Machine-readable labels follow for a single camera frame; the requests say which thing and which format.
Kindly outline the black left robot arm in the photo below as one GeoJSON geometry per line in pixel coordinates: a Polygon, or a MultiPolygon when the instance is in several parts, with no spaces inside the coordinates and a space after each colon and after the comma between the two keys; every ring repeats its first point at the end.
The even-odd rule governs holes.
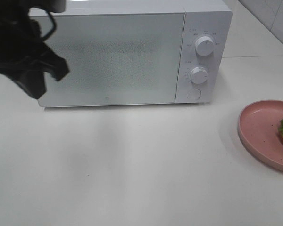
{"type": "Polygon", "coordinates": [[[56,81],[69,73],[66,60],[45,43],[57,28],[52,13],[65,10],[64,0],[0,0],[0,74],[33,99],[46,93],[44,73],[56,81]],[[45,35],[30,18],[31,8],[41,9],[49,17],[51,29],[45,35]]]}

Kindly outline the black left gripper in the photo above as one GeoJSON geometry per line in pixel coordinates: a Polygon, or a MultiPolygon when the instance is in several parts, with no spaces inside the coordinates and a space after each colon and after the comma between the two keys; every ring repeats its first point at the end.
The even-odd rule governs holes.
{"type": "MultiPolygon", "coordinates": [[[[42,36],[39,23],[29,16],[29,9],[0,9],[0,74],[33,99],[39,99],[46,93],[44,73],[11,68],[18,68],[17,64],[31,54],[32,48],[51,35],[50,29],[42,36]]],[[[67,61],[44,43],[41,45],[40,61],[43,70],[56,81],[61,81],[69,73],[67,61]]]]}

